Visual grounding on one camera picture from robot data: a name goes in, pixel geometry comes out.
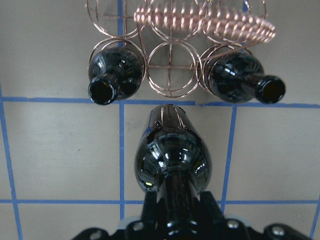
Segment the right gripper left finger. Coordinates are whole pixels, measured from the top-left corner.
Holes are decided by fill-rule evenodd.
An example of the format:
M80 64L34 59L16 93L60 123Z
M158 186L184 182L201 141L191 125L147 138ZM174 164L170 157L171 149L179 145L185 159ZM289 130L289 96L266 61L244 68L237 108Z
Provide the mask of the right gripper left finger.
M140 216L143 224L154 228L157 223L157 212L157 193L155 191L147 191Z

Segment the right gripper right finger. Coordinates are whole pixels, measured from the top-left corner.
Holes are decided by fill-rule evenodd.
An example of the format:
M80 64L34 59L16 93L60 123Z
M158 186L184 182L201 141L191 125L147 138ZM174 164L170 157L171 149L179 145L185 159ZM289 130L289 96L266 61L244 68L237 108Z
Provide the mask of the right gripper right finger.
M200 193L200 205L203 213L203 221L206 225L222 223L225 217L210 191Z

